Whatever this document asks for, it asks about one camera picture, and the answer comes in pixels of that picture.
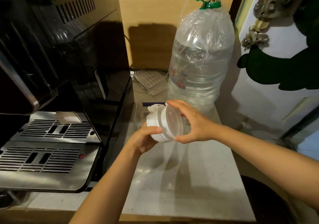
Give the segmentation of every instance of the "hand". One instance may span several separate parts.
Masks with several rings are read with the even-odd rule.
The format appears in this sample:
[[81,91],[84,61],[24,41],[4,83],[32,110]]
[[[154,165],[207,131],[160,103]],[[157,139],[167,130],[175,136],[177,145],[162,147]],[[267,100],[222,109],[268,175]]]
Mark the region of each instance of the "hand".
[[137,149],[140,154],[143,154],[157,144],[157,141],[150,135],[159,133],[162,133],[160,127],[147,127],[146,123],[144,123],[144,125],[131,136],[126,145],[132,146],[134,149]]
[[187,135],[175,137],[174,140],[180,143],[191,143],[195,141],[207,141],[214,138],[217,123],[201,115],[197,110],[182,100],[169,100],[167,104],[178,108],[182,115],[187,118],[191,126],[191,132]]

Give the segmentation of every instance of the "machine vent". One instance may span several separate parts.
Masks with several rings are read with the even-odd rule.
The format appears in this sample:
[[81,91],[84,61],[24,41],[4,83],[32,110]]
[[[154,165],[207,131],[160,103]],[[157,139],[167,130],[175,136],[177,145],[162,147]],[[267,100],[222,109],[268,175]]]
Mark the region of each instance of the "machine vent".
[[94,0],[72,0],[56,5],[56,9],[65,24],[95,10]]
[[80,149],[10,147],[0,155],[0,171],[67,174],[79,153]]
[[90,134],[91,128],[89,121],[61,125],[56,120],[35,119],[20,136],[85,139]]

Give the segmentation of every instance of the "bottle label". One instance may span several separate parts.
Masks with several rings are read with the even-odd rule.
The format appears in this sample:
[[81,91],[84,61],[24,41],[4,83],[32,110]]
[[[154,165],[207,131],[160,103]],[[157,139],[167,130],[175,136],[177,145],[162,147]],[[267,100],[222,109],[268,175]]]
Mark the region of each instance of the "bottle label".
[[185,89],[187,74],[183,70],[171,69],[170,77],[177,87]]

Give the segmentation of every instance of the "black machine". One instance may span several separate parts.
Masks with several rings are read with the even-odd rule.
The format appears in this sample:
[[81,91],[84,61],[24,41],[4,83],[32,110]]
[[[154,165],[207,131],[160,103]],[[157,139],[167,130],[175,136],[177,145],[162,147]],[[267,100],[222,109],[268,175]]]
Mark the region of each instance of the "black machine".
[[0,0],[0,190],[84,191],[133,105],[119,0]]

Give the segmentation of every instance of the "water bottle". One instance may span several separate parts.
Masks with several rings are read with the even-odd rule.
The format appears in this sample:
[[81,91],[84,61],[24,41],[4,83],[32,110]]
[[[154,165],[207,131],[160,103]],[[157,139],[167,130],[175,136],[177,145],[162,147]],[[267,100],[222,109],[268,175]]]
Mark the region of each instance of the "water bottle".
[[202,7],[181,21],[175,35],[168,95],[209,115],[228,70],[235,35],[220,0],[197,1]]

